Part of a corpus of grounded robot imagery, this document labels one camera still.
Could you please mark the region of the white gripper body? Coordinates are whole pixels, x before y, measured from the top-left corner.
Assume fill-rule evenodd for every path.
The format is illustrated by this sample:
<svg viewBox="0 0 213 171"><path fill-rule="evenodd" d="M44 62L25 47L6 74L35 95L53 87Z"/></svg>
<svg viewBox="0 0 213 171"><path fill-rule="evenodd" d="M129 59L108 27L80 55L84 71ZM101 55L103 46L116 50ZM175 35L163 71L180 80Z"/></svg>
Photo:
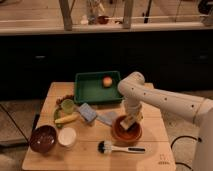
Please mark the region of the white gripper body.
<svg viewBox="0 0 213 171"><path fill-rule="evenodd" d="M127 115L134 116L137 121L140 121L143 118L143 115L141 112L142 104L140 101L126 98L124 100L124 107L125 107L125 113Z"/></svg>

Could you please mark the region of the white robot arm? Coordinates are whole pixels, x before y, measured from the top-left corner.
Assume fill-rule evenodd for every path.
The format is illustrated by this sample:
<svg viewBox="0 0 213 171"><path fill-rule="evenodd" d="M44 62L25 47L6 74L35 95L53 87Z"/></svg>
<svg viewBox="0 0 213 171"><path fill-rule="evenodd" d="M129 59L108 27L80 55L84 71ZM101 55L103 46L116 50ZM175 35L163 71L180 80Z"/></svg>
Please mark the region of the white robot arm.
<svg viewBox="0 0 213 171"><path fill-rule="evenodd" d="M213 100L145 86L140 72L133 72L117 86L124 97L125 119L121 126L127 130L141 120L142 102L181 116L199 127L193 171L213 171Z"/></svg>

